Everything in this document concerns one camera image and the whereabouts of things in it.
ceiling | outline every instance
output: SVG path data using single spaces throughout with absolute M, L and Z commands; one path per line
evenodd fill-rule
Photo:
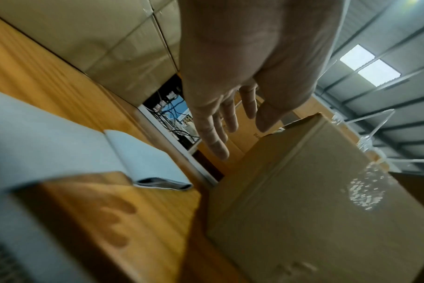
M 342 63 L 339 59 L 358 44 L 401 76 L 375 87 Z M 374 135 L 374 145 L 388 157 L 424 159 L 424 0 L 352 0 L 315 94 L 347 120 L 396 109 Z M 351 125 L 365 135 L 385 118 Z M 395 165 L 424 173 L 424 163 Z

